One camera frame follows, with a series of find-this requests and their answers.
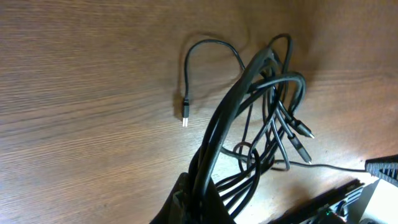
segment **wire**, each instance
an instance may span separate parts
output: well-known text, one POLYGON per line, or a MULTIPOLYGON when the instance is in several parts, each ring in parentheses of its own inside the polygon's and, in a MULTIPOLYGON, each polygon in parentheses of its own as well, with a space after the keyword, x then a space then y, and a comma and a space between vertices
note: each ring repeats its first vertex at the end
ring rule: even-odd
POLYGON ((364 172, 364 170, 345 169, 326 164, 307 165, 311 163, 311 157, 307 150, 302 146, 298 137, 292 132, 291 128, 299 135, 314 138, 311 130, 300 120, 294 117, 294 113, 302 103, 306 83, 304 77, 298 73, 289 71, 289 61, 292 55, 293 42, 288 34, 275 36, 267 46, 258 51, 245 68, 241 57, 235 48, 221 40, 206 39, 197 42, 187 52, 184 63, 185 78, 185 97, 183 100, 183 126, 187 126, 189 112, 189 85, 188 85, 188 61, 193 49, 204 43, 216 43, 227 46, 239 62, 243 73, 241 78, 231 87, 225 97, 215 109, 213 116, 205 131, 201 146, 193 157, 189 176, 193 186, 192 202, 200 204, 205 197, 208 184, 211 179, 219 153, 237 158, 240 172, 226 177, 215 184, 217 191, 222 193, 222 201, 232 198, 226 205, 230 210, 242 197, 242 201, 231 213, 235 218, 249 203, 254 195, 259 183, 260 176, 268 170, 287 171, 290 165, 302 167, 327 167, 350 172, 364 172), (284 61, 281 62, 276 51, 272 49, 272 44, 279 39, 287 40, 287 50, 284 61), (295 83, 295 90, 292 98, 286 101, 289 83, 295 83), (253 103, 262 98, 262 126, 251 142, 246 142, 248 128, 251 120, 253 103), (228 134, 232 122, 248 109, 246 124, 244 125, 243 137, 240 143, 235 145, 232 151, 223 147, 224 140, 228 134), (287 135, 290 143, 297 153, 307 164, 289 161, 289 157, 282 144, 282 138, 287 135), (265 138, 264 150, 261 154, 256 150, 259 141, 265 138), (249 148, 247 154, 243 154, 243 147, 249 148), (280 150, 283 160, 275 160, 275 153, 280 150), (273 167, 274 164, 285 163, 285 169, 273 167))

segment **wooden table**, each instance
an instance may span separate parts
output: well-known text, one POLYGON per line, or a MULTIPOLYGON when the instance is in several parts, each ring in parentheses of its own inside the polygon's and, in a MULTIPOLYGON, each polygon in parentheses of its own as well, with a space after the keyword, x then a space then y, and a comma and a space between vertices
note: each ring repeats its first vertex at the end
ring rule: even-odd
MULTIPOLYGON (((363 0, 2 1, 0 223, 148 223, 239 76, 228 49, 198 49, 190 121, 181 127, 181 62, 209 36, 248 63, 274 35, 292 35, 290 69, 308 83, 297 117, 316 135, 302 138, 313 162, 362 168, 397 154, 397 12, 397 1, 363 0)), ((237 170, 220 156, 213 177, 237 170)), ((236 221, 278 217, 353 177, 368 175, 269 172, 236 221)))

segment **wood grain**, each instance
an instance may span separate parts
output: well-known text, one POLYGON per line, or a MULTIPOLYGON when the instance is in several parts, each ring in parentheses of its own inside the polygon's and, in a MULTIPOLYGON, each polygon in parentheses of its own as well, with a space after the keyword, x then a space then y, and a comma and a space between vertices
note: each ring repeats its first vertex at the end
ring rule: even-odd
MULTIPOLYGON (((317 137, 303 139, 314 162, 361 168, 396 154, 397 12, 397 1, 1 1, 0 223, 148 223, 239 75, 227 49, 198 49, 181 127, 181 60, 209 35, 245 63, 272 36, 292 35, 290 68, 308 82, 297 116, 317 137)), ((258 128, 254 120, 251 138, 258 128)), ((213 176, 236 171, 220 156, 213 176)), ((236 221, 278 217, 353 177, 368 178, 269 172, 236 221)))

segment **cable bundle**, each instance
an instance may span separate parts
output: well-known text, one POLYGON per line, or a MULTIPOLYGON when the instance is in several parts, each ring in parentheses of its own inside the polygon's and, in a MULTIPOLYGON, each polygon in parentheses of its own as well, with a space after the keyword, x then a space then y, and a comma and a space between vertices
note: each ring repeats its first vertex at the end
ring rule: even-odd
POLYGON ((293 45, 292 39, 288 34, 281 34, 274 37, 268 46, 260 50, 252 58, 247 68, 245 68, 236 49, 229 43, 221 40, 206 39, 193 45, 189 49, 184 63, 185 97, 182 111, 183 126, 187 126, 189 115, 189 57, 193 49, 205 43, 221 44, 231 49, 243 70, 243 74, 215 110, 206 129, 202 144, 191 161, 189 174, 194 177, 192 181, 192 195, 195 200, 200 201, 204 197, 220 152, 237 158, 240 169, 240 173, 216 183, 216 189, 219 193, 229 190, 229 192, 221 195, 221 199, 224 202, 231 199, 225 205, 227 210, 231 210, 239 199, 243 197, 240 204, 230 213, 232 218, 238 216, 248 204, 256 191, 260 176, 269 169, 287 171, 292 164, 304 167, 323 166, 345 171, 364 172, 363 170, 344 169, 324 164, 308 165, 311 164, 312 159, 292 131, 293 129, 297 134, 314 138, 311 130, 294 117, 295 111, 304 99, 306 84, 304 77, 300 73, 288 71, 293 45), (280 61, 277 53, 271 48, 272 44, 281 38, 287 40, 287 51, 283 63, 280 61), (260 76, 261 79, 253 82, 257 76, 260 76), (286 97, 290 82, 295 82, 296 88, 292 99, 287 102, 286 97), (259 98, 262 98, 262 127, 254 140, 247 142, 246 135, 248 133, 253 103, 259 98), (234 119, 246 109, 248 109, 248 116, 242 140, 230 151, 223 147, 224 140, 234 119), (289 161, 285 147, 282 144, 282 138, 285 134, 307 164, 289 161), (256 147, 261 138, 264 138, 266 143, 264 151, 259 154, 256 147), (243 147, 248 147, 249 149, 246 155, 243 154, 243 147), (275 160, 277 150, 282 153, 283 160, 275 160), (272 167, 275 163, 281 162, 285 164, 284 169, 272 167))

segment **black connector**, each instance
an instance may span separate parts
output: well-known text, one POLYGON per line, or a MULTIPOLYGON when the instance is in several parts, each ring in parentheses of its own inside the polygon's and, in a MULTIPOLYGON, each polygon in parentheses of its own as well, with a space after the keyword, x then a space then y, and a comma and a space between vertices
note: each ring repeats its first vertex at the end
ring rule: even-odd
POLYGON ((301 134, 302 136, 315 138, 315 136, 311 132, 311 129, 303 124, 301 120, 293 118, 293 120, 289 124, 297 133, 301 134))
POLYGON ((189 100, 184 99, 182 101, 182 126, 188 126, 188 117, 189 117, 189 100))
POLYGON ((311 156, 308 154, 307 150, 305 150, 304 146, 301 144, 300 140, 297 138, 296 135, 293 135, 292 138, 289 138, 290 142, 294 146, 294 148, 297 150, 298 154, 301 156, 301 158, 304 160, 304 162, 311 164, 311 156))

